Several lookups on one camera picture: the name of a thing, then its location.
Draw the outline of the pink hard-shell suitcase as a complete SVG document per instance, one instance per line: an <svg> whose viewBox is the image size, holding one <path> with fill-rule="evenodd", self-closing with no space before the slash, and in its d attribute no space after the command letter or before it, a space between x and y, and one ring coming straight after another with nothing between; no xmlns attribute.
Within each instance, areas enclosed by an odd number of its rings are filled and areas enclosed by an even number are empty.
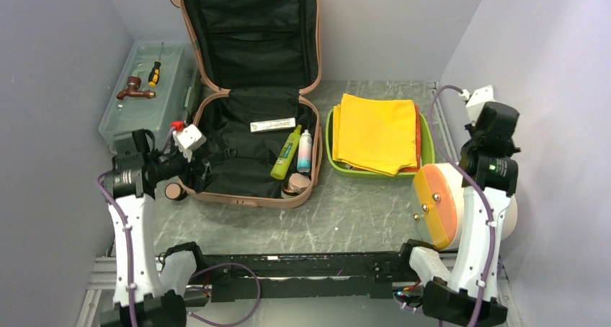
<svg viewBox="0 0 611 327"><path fill-rule="evenodd" d="M294 208L315 187L323 155L320 113L307 98L321 80L318 0L170 0L182 11L200 80L211 90L193 116L205 162L179 183L197 200ZM288 195L272 167L290 131L251 130L293 119L313 138L308 183Z"/></svg>

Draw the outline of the yellow cloth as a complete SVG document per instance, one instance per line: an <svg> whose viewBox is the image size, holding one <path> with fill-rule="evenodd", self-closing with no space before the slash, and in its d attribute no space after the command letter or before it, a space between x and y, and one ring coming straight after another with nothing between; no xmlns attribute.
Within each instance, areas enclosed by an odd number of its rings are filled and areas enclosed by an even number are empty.
<svg viewBox="0 0 611 327"><path fill-rule="evenodd" d="M410 99L343 94L334 106L331 158L360 170L395 176L419 165L419 112Z"/></svg>

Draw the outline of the red printed package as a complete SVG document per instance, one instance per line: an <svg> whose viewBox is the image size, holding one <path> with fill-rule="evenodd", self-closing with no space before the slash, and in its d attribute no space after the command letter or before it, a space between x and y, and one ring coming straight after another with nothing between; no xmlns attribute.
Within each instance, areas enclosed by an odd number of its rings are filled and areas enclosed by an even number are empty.
<svg viewBox="0 0 611 327"><path fill-rule="evenodd" d="M414 105L416 120L415 120L415 145L416 145L416 165L414 167L402 168L400 174L416 173L422 167L422 132L421 119L418 106Z"/></svg>

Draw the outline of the green plastic tray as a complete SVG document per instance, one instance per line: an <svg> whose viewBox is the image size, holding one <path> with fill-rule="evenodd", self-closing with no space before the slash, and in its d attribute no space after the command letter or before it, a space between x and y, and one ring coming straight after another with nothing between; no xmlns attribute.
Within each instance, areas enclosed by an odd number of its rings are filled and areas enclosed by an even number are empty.
<svg viewBox="0 0 611 327"><path fill-rule="evenodd" d="M436 161L436 152L434 147L434 141L432 138L432 133L429 127L429 123L427 122L426 117L423 113L420 113L421 119L421 132L422 132L422 166L427 164L435 164ZM337 171L341 176L349 177L349 178L359 178L359 179L411 179L416 174L408 173L408 174L400 174L399 172L395 176L386 176L384 174L378 174L372 171L363 171L360 169L351 169L351 167L345 163L335 161L332 158L332 149L333 149L333 130L334 124L334 110L332 109L327 114L326 118L326 128L325 128L325 146L326 146L326 155L331 167Z"/></svg>

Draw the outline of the cream appliance with orange rim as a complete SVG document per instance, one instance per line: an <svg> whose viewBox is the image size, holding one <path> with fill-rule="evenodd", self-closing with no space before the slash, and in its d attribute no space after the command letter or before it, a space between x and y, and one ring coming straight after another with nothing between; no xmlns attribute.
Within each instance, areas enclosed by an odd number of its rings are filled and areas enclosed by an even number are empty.
<svg viewBox="0 0 611 327"><path fill-rule="evenodd" d="M457 163L428 163L415 174L412 192L417 198L414 221L418 238L407 244L437 252L458 249L465 213L463 176Z"/></svg>

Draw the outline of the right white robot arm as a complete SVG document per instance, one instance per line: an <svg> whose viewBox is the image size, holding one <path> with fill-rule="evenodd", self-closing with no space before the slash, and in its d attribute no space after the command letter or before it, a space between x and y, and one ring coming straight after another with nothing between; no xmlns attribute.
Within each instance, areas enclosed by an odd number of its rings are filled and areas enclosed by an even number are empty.
<svg viewBox="0 0 611 327"><path fill-rule="evenodd" d="M454 165L462 176L463 224L452 269L430 243L410 240L397 270L406 280L422 281L422 313L458 326L498 326L508 308L499 301L498 258L506 214L517 190L520 149L512 136L519 112L499 102L485 102Z"/></svg>

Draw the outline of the green yellow bottle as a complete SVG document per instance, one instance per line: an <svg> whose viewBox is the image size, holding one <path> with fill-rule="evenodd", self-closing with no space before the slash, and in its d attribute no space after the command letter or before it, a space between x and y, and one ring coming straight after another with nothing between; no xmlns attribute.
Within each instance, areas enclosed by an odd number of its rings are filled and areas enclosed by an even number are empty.
<svg viewBox="0 0 611 327"><path fill-rule="evenodd" d="M270 172L270 176L272 178L283 180L286 177L290 164L298 148L301 130L302 126L298 125L287 137L287 140L285 141L285 144L282 147L282 150L280 151L280 154Z"/></svg>

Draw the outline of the white cosmetic box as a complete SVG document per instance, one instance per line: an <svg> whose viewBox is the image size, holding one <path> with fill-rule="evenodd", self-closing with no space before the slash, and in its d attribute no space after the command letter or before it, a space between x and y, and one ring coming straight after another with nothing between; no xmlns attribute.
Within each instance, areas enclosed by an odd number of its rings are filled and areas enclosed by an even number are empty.
<svg viewBox="0 0 611 327"><path fill-rule="evenodd" d="M275 120L262 120L250 123L251 133L264 133L277 130L288 130L293 129L297 126L297 120L295 117L275 119Z"/></svg>

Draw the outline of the translucent plastic toolbox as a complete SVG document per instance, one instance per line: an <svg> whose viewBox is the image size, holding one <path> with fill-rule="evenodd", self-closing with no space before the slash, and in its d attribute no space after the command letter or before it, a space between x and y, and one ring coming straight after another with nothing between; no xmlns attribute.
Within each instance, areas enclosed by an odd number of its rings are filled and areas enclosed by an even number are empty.
<svg viewBox="0 0 611 327"><path fill-rule="evenodd" d="M116 135L139 129L150 130L155 136L156 147L161 148L170 125L177 120L188 120L195 111L201 84L189 45L183 42L164 42L159 84L155 87L148 85L148 75L153 62L158 58L161 43L137 40L130 50L99 124L99 133L111 153L117 153ZM117 93L126 88L129 76L139 77L140 90L154 91L156 97L117 99Z"/></svg>

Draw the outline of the pink hexagonal lid jar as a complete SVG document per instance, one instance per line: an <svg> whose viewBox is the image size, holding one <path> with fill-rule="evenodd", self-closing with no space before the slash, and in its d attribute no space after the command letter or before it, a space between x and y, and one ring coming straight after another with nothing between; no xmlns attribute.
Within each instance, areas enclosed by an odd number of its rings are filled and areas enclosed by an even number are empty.
<svg viewBox="0 0 611 327"><path fill-rule="evenodd" d="M310 178L302 173L291 174L285 182L283 192L289 196L294 196L303 193L310 185Z"/></svg>

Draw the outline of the yellow black screwdriver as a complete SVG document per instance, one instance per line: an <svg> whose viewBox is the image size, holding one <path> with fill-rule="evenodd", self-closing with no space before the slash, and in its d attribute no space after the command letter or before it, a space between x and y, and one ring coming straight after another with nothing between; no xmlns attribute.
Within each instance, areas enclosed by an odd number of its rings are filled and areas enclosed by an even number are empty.
<svg viewBox="0 0 611 327"><path fill-rule="evenodd" d="M161 48L159 51L158 58L153 62L153 66L148 75L148 85L155 87L159 84L160 75L161 75L161 57L164 51L164 42L161 43Z"/></svg>

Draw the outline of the pink blue spray bottle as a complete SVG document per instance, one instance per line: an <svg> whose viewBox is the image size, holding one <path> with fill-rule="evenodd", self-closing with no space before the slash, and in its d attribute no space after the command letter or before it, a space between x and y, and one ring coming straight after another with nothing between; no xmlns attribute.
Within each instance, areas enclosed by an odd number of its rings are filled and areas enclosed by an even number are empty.
<svg viewBox="0 0 611 327"><path fill-rule="evenodd" d="M308 173L312 167L313 138L309 130L304 130L298 144L296 169L300 173Z"/></svg>

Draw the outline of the brown brass faucet valve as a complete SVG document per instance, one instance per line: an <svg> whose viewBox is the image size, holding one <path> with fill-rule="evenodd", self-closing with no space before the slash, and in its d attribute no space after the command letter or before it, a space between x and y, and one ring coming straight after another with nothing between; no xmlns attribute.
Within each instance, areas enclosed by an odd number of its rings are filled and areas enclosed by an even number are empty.
<svg viewBox="0 0 611 327"><path fill-rule="evenodd" d="M129 76L127 78L127 86L122 91L119 91L116 95L116 98L119 100L123 100L126 97L132 98L145 98L145 99L154 99L156 97L156 93L151 90L140 90L141 87L141 79L137 76Z"/></svg>

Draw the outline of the aluminium frame profile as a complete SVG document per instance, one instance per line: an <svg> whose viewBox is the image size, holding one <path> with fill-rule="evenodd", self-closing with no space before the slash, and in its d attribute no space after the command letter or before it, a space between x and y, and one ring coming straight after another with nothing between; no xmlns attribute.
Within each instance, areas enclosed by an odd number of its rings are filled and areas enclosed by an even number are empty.
<svg viewBox="0 0 611 327"><path fill-rule="evenodd" d="M95 259L76 326L100 326L102 314L113 309L116 271L115 257Z"/></svg>

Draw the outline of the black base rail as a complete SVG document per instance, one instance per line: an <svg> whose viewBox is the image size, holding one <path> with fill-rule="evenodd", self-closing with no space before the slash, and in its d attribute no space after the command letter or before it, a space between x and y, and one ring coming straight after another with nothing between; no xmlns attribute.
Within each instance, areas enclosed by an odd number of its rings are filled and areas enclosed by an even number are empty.
<svg viewBox="0 0 611 327"><path fill-rule="evenodd" d="M190 279L207 285L214 303L250 298L351 297L391 299L415 284L402 251L205 255Z"/></svg>

